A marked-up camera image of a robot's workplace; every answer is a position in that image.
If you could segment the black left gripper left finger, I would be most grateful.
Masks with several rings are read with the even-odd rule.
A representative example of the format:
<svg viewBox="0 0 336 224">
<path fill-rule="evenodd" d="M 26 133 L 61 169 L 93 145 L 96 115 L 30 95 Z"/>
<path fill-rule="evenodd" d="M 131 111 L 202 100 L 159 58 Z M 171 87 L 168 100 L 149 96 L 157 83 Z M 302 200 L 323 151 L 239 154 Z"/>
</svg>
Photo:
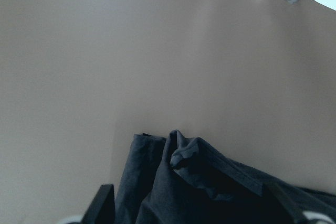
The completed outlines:
<svg viewBox="0 0 336 224">
<path fill-rule="evenodd" d="M 82 218 L 82 223 L 113 224 L 114 220 L 114 186 L 113 184 L 101 185 L 86 210 Z"/>
</svg>

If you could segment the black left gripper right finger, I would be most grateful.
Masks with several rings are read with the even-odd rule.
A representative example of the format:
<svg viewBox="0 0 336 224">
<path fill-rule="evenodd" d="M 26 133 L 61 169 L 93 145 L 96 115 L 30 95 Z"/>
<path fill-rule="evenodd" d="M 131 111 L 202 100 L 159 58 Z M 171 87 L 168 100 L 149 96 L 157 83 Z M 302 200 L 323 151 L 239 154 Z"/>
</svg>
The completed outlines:
<svg viewBox="0 0 336 224">
<path fill-rule="evenodd" d="M 302 210 L 276 183 L 264 184 L 264 205 L 270 223 L 307 223 Z"/>
</svg>

